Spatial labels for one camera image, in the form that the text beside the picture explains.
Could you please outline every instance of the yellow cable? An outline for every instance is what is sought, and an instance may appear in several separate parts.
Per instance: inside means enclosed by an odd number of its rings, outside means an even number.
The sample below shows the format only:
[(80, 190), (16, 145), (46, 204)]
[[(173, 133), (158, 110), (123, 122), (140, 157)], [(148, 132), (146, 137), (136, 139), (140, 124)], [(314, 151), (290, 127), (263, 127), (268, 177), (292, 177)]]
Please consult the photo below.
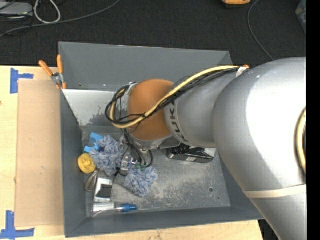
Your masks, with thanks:
[(303, 110), (296, 128), (296, 150), (300, 164), (305, 174), (307, 174), (307, 159), (304, 152), (304, 131), (306, 126), (306, 109)]
[[(239, 68), (239, 66), (231, 66), (231, 65), (227, 65), (227, 66), (217, 66), (217, 67), (213, 67), (213, 68), (209, 68), (206, 69), (200, 73), (197, 73), (193, 76), (191, 76), (190, 78), (188, 78), (187, 80), (185, 80), (184, 82), (180, 83), (177, 87), (175, 87), (174, 89), (172, 89), (166, 96), (164, 96), (154, 107), (152, 107), (149, 111), (147, 111), (146, 113), (144, 113), (144, 116), (139, 116), (138, 118), (136, 118), (134, 121), (126, 123), (126, 124), (117, 124), (117, 123), (112, 123), (115, 127), (120, 128), (120, 129), (124, 129), (124, 128), (128, 128), (131, 126), (134, 126), (138, 123), (140, 123), (142, 120), (144, 120), (145, 118), (147, 118), (150, 114), (152, 114), (157, 108), (158, 106), (167, 98), (170, 98), (171, 96), (173, 96), (175, 93), (177, 93), (181, 88), (183, 88), (184, 86), (186, 86), (187, 84), (189, 84), (190, 82), (192, 82), (193, 80), (211, 73), (211, 72), (215, 72), (215, 71), (221, 71), (221, 70), (229, 70), (232, 68)], [(112, 106), (110, 108), (110, 118), (112, 120), (114, 120), (113, 118), (113, 114), (114, 114), (114, 110), (116, 108), (116, 102), (112, 103)]]

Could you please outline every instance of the blue tape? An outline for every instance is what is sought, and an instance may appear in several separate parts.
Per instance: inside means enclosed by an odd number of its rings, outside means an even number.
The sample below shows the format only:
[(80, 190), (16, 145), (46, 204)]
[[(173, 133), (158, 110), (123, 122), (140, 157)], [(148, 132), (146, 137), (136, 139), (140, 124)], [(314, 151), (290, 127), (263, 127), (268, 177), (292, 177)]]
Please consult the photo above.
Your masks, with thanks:
[(90, 153), (90, 151), (91, 151), (92, 149), (98, 150), (98, 149), (100, 148), (99, 145), (98, 145), (98, 142), (99, 142), (100, 140), (103, 140), (103, 139), (104, 139), (103, 136), (92, 132), (91, 135), (90, 135), (90, 142), (91, 142), (94, 146), (92, 146), (92, 147), (91, 147), (91, 146), (85, 146), (84, 149), (83, 149), (83, 152), (85, 152), (85, 153)]
[(35, 233), (35, 228), (26, 230), (16, 230), (15, 228), (15, 213), (13, 211), (7, 210), (5, 221), (5, 229), (0, 232), (0, 239), (10, 239), (15, 240), (16, 238), (27, 238), (33, 237)]
[(19, 74), (18, 70), (15, 70), (13, 67), (11, 68), (11, 79), (10, 79), (10, 93), (16, 94), (18, 93), (18, 80), (19, 79), (33, 79), (33, 74)]

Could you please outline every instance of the black carpet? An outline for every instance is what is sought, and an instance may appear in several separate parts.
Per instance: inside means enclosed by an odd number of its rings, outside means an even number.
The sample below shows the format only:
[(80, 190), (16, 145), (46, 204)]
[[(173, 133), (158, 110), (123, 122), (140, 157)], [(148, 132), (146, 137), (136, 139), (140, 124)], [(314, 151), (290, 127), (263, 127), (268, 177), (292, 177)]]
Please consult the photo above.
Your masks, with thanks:
[[(63, 22), (103, 10), (118, 0), (54, 1), (60, 4)], [(17, 2), (34, 5), (36, 0)], [(226, 9), (220, 0), (120, 0), (94, 16), (52, 25), (37, 26), (41, 23), (35, 17), (1, 17), (0, 65), (37, 66), (44, 60), (56, 67), (58, 43), (65, 41), (229, 51), (234, 65), (253, 68), (272, 60), (306, 56), (306, 34), (295, 14), (298, 4), (252, 0), (243, 8)], [(45, 21), (57, 16), (48, 0), (41, 2), (38, 14)], [(9, 32), (22, 26), (25, 28)], [(261, 221), (261, 230), (266, 240), (277, 239), (268, 233), (272, 230), (265, 221)]]

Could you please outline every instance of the wooden table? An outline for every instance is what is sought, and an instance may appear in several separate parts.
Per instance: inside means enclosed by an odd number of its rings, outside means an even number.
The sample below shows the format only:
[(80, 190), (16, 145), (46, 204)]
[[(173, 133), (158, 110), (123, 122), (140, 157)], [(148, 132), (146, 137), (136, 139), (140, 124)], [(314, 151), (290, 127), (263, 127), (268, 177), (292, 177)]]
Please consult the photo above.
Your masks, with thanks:
[[(6, 226), (6, 211), (15, 211), (15, 177), (17, 162), (18, 95), (10, 94), (11, 68), (20, 74), (31, 73), (38, 79), (50, 79), (41, 67), (0, 66), (0, 230)], [(27, 239), (62, 240), (63, 225), (35, 225), (34, 237)], [(17, 230), (30, 227), (17, 227)], [(257, 220), (228, 222), (199, 226), (157, 229), (130, 233), (75, 237), (75, 239), (97, 240), (262, 240)]]

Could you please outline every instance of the blue mop head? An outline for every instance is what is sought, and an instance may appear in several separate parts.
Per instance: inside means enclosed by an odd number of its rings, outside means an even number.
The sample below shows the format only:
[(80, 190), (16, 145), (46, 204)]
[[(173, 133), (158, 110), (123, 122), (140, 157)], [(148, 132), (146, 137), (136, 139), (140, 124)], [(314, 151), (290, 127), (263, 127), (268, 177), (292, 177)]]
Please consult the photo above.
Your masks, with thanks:
[[(99, 149), (91, 149), (91, 156), (95, 166), (105, 172), (109, 177), (114, 177), (117, 168), (120, 167), (121, 156), (126, 152), (127, 147), (121, 145), (111, 136), (105, 136), (97, 143)], [(157, 181), (158, 173), (153, 167), (136, 169), (131, 163), (128, 164), (128, 174), (125, 177), (123, 186), (139, 197), (145, 197), (149, 189)]]
[(144, 171), (136, 169), (132, 164), (128, 166), (128, 175), (125, 177), (123, 186), (139, 197), (145, 197), (158, 179), (158, 173), (152, 166)]
[(125, 150), (111, 136), (103, 137), (98, 141), (97, 145), (100, 147), (98, 150), (93, 148), (89, 152), (94, 165), (109, 177), (114, 177)]

